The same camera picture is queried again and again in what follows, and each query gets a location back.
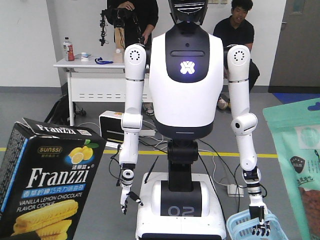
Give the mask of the white robot hand holding basket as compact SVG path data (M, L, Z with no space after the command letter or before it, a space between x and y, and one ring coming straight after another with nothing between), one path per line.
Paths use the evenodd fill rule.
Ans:
M261 195L250 195L249 213L250 218L258 218L259 224L253 227L252 235L256 236L269 236L270 222L265 220L265 214L268 213L266 204L263 202L263 197Z

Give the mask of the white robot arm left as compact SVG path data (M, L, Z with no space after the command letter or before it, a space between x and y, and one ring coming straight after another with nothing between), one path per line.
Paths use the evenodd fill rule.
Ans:
M146 51L138 43L125 49L125 106L121 117L124 139L119 154L121 184L130 186L138 161L139 132L142 129L142 97L145 82Z

